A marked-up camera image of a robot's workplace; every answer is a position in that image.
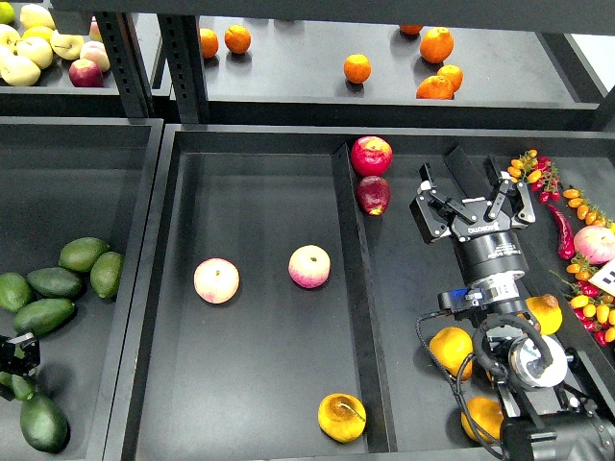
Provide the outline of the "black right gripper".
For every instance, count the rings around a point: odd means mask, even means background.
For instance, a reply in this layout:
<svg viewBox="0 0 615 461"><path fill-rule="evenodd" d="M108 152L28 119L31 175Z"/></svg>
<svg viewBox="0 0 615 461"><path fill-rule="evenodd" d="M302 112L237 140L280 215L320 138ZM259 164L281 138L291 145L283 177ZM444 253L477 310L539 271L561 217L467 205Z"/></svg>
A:
<svg viewBox="0 0 615 461"><path fill-rule="evenodd" d="M459 202L439 192L426 162L419 168L421 182L409 205L426 244L452 237L466 286L497 274L521 278L529 266L513 229L524 229L536 221L529 186L503 170L493 156L483 166L492 186L488 200L479 197Z"/></svg>

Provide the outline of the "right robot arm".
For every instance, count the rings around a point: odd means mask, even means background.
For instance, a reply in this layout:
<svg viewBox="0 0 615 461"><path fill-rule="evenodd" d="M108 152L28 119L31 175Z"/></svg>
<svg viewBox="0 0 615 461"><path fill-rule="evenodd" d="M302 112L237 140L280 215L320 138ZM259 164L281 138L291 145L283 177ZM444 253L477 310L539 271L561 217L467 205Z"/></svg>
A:
<svg viewBox="0 0 615 461"><path fill-rule="evenodd" d="M470 414L462 374L447 372L471 433L499 460L613 459L614 424L600 411L606 401L566 381L584 369L580 353L540 332L519 293L529 267L516 232L535 221L527 185L490 166L491 194L457 201L437 190L428 164L419 175L409 208L426 243L450 238L463 286L439 294L438 310L417 321L471 322L473 349L460 366L475 363L488 373L504 414L495 437Z"/></svg>

